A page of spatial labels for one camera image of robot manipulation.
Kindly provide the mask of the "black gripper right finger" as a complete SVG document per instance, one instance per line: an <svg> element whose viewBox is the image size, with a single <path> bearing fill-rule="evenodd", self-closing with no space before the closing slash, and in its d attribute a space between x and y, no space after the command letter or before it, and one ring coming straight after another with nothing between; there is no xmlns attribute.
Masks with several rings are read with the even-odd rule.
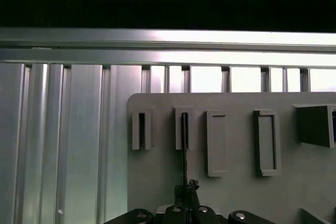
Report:
<svg viewBox="0 0 336 224"><path fill-rule="evenodd" d="M228 223L228 224L272 224L273 222L244 210L231 212L228 217L217 214L209 206L201 205L197 189L198 181L190 180L187 184L187 204L191 223Z"/></svg>

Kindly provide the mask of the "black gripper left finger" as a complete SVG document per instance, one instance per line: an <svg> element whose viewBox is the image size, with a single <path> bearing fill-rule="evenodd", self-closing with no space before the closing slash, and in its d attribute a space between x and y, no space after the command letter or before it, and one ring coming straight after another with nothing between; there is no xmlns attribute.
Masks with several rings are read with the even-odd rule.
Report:
<svg viewBox="0 0 336 224"><path fill-rule="evenodd" d="M165 207L164 213L152 214L145 209L133 209L105 223L187 223L186 187L174 188L175 204Z"/></svg>

